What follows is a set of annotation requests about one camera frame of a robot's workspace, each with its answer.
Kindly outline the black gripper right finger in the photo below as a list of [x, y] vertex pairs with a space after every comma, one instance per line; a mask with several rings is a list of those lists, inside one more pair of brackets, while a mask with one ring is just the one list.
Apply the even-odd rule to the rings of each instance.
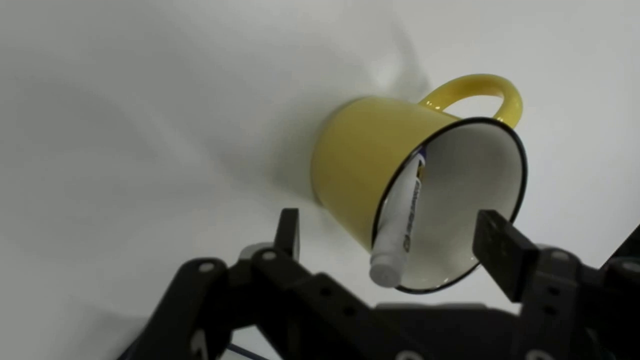
[[472, 252], [511, 301], [520, 301], [540, 248], [497, 209], [481, 209]]

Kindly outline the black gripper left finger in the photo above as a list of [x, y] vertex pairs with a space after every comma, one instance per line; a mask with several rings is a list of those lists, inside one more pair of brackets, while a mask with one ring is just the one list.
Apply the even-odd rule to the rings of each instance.
[[298, 259], [300, 258], [300, 209], [284, 208], [278, 218], [274, 252], [280, 258]]

